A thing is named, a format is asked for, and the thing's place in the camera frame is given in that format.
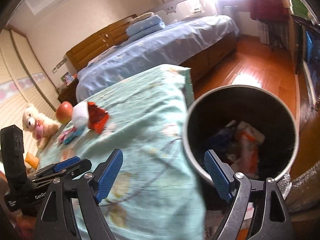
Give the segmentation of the person's left hand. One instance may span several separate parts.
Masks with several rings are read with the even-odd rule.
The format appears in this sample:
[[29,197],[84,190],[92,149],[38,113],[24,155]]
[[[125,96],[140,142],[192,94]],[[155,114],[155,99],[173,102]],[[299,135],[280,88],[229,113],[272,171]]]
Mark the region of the person's left hand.
[[22,239],[32,240],[35,228],[36,217],[19,214],[16,217],[16,229]]

